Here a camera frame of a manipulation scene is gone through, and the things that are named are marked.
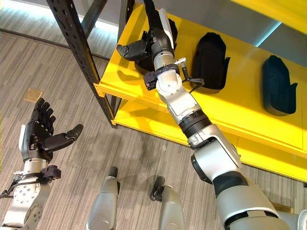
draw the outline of floor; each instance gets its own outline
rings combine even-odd
[[[223,229],[213,186],[197,177],[188,147],[122,126],[111,128],[70,50],[3,32],[0,39],[0,191],[9,186],[13,172],[23,167],[18,139],[21,124],[28,122],[34,106],[23,100],[29,88],[42,90],[43,98],[52,105],[57,118],[55,134],[77,123],[84,125],[77,142],[54,154],[51,163],[62,170],[62,178],[51,184],[38,230],[84,229],[112,165],[119,168],[121,182],[117,229],[158,228],[160,204],[148,196],[157,175],[180,193],[188,230]],[[102,74],[107,61],[94,61]],[[272,202],[294,207],[296,213],[307,208],[303,183],[246,165],[243,173]],[[0,200],[1,220],[10,204],[9,199]]]

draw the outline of cable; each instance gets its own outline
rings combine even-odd
[[[182,69],[182,72],[183,72],[183,75],[184,75],[184,78],[185,78],[182,81],[182,83],[190,81],[190,82],[197,84],[189,93],[192,93],[193,91],[197,90],[198,88],[200,88],[201,86],[203,86],[205,84],[205,82],[202,78],[191,78],[191,77],[189,77],[188,69],[187,69],[186,66],[181,65],[181,69]]]
[[[11,184],[10,188],[8,190],[4,190],[0,194],[0,199],[2,198],[13,198],[13,196],[10,196],[10,193],[14,190],[15,187],[20,186],[20,185],[26,185],[26,184],[36,184],[37,181],[32,181],[32,182],[26,182],[26,183],[20,183],[20,184]]]

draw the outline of yellow shelf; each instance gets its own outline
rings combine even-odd
[[[242,6],[307,33],[306,0],[232,0]]]
[[[217,94],[192,93],[211,121],[227,133],[307,157],[307,138],[306,134],[303,135],[307,118],[303,116],[307,69],[283,59],[289,69],[291,83],[298,82],[297,109],[294,114],[284,117],[271,115],[264,110],[260,93],[262,64],[271,55],[270,52],[179,17],[169,15],[169,18],[176,22],[178,28],[175,56],[186,57],[189,70],[197,43],[207,32],[218,33],[226,43],[226,55],[231,59],[225,88]],[[148,30],[145,8],[136,5],[119,44],[140,39],[144,30]],[[184,85],[187,90],[191,89],[188,83]],[[142,75],[134,63],[121,58],[116,50],[95,87],[100,96],[109,93],[168,113],[156,90],[146,90]]]
[[[154,110],[143,104],[123,100],[114,122],[187,145],[187,138],[170,114]],[[227,132],[224,134],[237,148],[242,163],[307,182],[307,158],[267,147]]]

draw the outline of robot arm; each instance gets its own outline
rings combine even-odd
[[[23,171],[14,174],[14,180],[0,198],[13,198],[0,230],[34,230],[42,216],[50,194],[49,183],[61,177],[61,170],[48,165],[53,151],[72,144],[81,134],[83,126],[77,125],[67,133],[53,136],[53,110],[44,99],[38,99],[30,122],[22,126],[19,149],[24,160]]]
[[[192,165],[201,180],[214,185],[223,225],[228,230],[288,230],[288,225],[279,219],[278,212],[263,192],[242,175],[240,157],[234,146],[183,88],[177,64],[181,65],[185,78],[189,77],[184,60],[175,62],[172,37],[167,33],[169,29],[165,29],[165,11],[160,10],[161,20],[157,22],[157,14],[153,17],[149,12],[150,9],[156,12],[152,0],[144,3],[150,26],[148,34],[151,35],[147,38],[146,50],[152,55],[155,68],[144,76],[145,84],[148,90],[157,88],[161,100],[167,104],[190,147],[195,150]],[[123,57],[124,47],[118,48]]]

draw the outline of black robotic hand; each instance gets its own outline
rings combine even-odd
[[[53,110],[50,104],[43,98],[39,98],[32,112],[31,120],[26,125],[24,138],[21,145],[23,161],[34,157],[42,158],[50,162],[53,151],[63,149],[72,144],[83,130],[82,125],[77,125],[67,133],[53,136],[53,123],[56,120],[51,116]]]
[[[169,19],[174,44],[174,48],[172,48],[171,41],[164,32],[159,12],[155,9],[153,1],[144,0],[144,3],[149,31],[143,32],[141,40],[126,46],[117,45],[116,48],[119,54],[126,60],[135,61],[138,66],[147,71],[154,71],[153,58],[157,53],[168,51],[174,54],[178,32],[175,22]]]

